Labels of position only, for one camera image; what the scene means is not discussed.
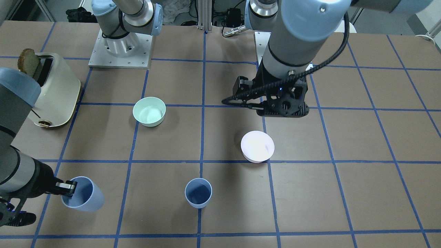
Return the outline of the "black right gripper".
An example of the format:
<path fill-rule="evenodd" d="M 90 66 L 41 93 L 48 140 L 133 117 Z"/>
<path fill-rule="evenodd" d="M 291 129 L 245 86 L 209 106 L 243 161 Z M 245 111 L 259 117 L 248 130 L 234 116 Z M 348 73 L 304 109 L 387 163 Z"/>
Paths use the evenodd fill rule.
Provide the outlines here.
<path fill-rule="evenodd" d="M 22 227 L 36 221 L 36 215 L 22 208 L 27 199 L 36 198 L 42 194 L 54 194 L 72 197 L 77 182 L 64 182 L 54 176 L 52 168 L 42 162 L 35 162 L 36 172 L 30 181 L 21 189 L 10 193 L 1 193 L 1 223 L 0 226 Z"/>

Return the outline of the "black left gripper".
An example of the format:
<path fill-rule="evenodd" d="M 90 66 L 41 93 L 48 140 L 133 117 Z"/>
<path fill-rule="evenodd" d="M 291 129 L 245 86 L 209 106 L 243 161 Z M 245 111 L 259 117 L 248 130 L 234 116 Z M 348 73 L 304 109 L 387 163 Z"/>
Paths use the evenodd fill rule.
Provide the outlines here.
<path fill-rule="evenodd" d="M 307 71 L 288 71 L 282 78 L 271 75 L 264 65 L 254 79 L 239 76 L 233 86 L 232 105 L 256 110 L 266 117 L 300 118 L 309 114 L 305 103 Z"/>

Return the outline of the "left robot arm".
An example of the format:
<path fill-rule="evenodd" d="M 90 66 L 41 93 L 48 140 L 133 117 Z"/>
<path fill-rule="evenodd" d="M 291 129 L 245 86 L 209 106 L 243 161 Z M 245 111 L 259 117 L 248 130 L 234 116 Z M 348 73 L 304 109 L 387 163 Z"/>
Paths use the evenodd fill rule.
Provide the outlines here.
<path fill-rule="evenodd" d="M 224 105 L 256 110 L 260 116 L 304 117 L 307 75 L 334 61 L 345 49 L 350 21 L 348 9 L 358 7 L 413 15 L 430 0 L 248 0 L 245 27 L 270 32 L 254 79 L 237 78 Z M 344 21 L 340 47 L 322 63 L 308 68 L 326 40 Z"/>

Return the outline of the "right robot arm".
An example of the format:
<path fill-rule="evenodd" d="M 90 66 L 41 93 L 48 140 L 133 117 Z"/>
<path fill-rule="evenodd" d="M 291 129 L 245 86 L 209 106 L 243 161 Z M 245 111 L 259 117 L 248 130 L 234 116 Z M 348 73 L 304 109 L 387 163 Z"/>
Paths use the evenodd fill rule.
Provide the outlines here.
<path fill-rule="evenodd" d="M 98 54 L 142 68 L 149 48 L 139 35 L 159 35 L 164 10 L 150 0 L 94 0 L 92 10 L 100 28 Z M 93 212 L 104 204 L 99 187 L 85 176 L 64 181 L 47 164 L 12 145 L 26 118 L 40 127 L 66 124 L 76 108 L 80 80 L 58 54 L 24 49 L 18 69 L 1 68 L 1 226 L 27 226 L 36 215 L 22 210 L 27 199 L 59 195 L 66 207 Z"/>

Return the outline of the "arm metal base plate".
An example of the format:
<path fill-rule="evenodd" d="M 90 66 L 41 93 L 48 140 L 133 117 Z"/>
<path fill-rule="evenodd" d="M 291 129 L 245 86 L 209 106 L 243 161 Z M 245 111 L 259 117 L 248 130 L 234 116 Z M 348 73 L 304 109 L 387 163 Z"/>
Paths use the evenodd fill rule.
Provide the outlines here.
<path fill-rule="evenodd" d="M 99 30 L 88 66 L 102 69 L 148 69 L 153 36 L 129 33 L 121 39 L 102 36 Z"/>

